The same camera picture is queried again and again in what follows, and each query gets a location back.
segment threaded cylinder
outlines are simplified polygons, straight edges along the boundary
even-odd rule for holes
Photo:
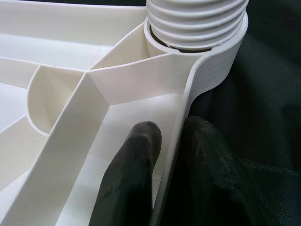
[[[169,47],[207,50],[240,28],[248,0],[147,0],[153,34]]]

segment white plastic surface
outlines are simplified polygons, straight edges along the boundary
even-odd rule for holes
[[[10,26],[0,20],[0,37],[12,35],[23,50],[0,49],[0,93],[20,98],[0,99],[8,106],[1,116],[17,120],[0,133],[0,171],[8,172],[0,178],[0,225],[87,226],[107,166],[141,121],[162,132],[153,173],[156,225],[183,120],[193,99],[227,76],[247,16],[228,41],[190,54],[153,39],[145,7],[0,1],[0,18],[8,15],[14,17]],[[57,41],[66,45],[56,52],[49,43]],[[110,48],[95,53],[91,45]]]

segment curved plastic edge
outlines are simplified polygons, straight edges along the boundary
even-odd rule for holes
[[[213,48],[208,52],[208,54],[205,54],[205,56],[198,59],[191,68],[184,90],[180,112],[177,116],[176,124],[172,134],[171,145],[167,153],[166,164],[162,174],[154,211],[150,221],[151,226],[158,226],[160,224],[166,195],[177,157],[176,153],[179,145],[179,137],[181,136],[183,123],[189,113],[190,106],[193,100],[198,95],[210,89],[213,89],[227,77],[242,39],[247,31],[247,27],[248,17],[247,13],[245,13],[240,30],[230,40],[220,46]],[[218,68],[218,70],[215,70],[215,72],[222,72],[224,69],[224,72],[219,74],[209,82],[208,79],[210,79],[212,73],[214,73],[211,71],[212,67],[216,66],[216,63],[218,62],[222,62],[222,60],[224,60],[225,58],[228,58],[227,63]]]
[[[38,73],[38,71],[40,70],[41,66],[38,66],[38,68],[36,69],[36,71],[34,72],[32,78],[30,79],[29,81],[29,84],[28,84],[28,89],[26,91],[26,117],[27,117],[27,120],[29,122],[29,124],[33,127],[33,129],[35,131],[37,131],[38,133],[44,135],[44,136],[48,136],[48,133],[45,133],[44,131],[40,130],[38,127],[36,127],[36,125],[33,123],[31,117],[30,117],[30,114],[29,114],[29,109],[28,109],[28,98],[29,98],[29,93],[30,93],[30,87],[32,86],[32,83],[36,77],[36,74]]]

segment compartment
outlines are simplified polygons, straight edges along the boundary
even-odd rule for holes
[[[0,132],[0,219],[5,215],[27,178],[46,137],[36,132],[26,116]]]
[[[140,24],[120,40],[105,57],[96,62],[91,69],[124,65],[149,57],[143,24]]]
[[[2,226],[88,225],[108,164],[141,121],[157,123],[163,138],[153,174],[155,200],[194,61],[165,54],[86,73]]]
[[[145,7],[2,1],[0,57],[86,70],[145,16]]]
[[[52,129],[83,72],[41,66],[33,76],[27,96],[27,116],[46,135]]]
[[[26,88],[35,64],[0,58],[0,131],[26,113]]]

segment dark background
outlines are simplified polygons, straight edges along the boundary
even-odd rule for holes
[[[144,0],[51,2],[145,5]],[[301,1],[250,0],[247,12],[249,28],[228,77],[200,95],[190,115],[221,132],[280,223],[301,226]],[[173,183],[184,184],[177,174]]]

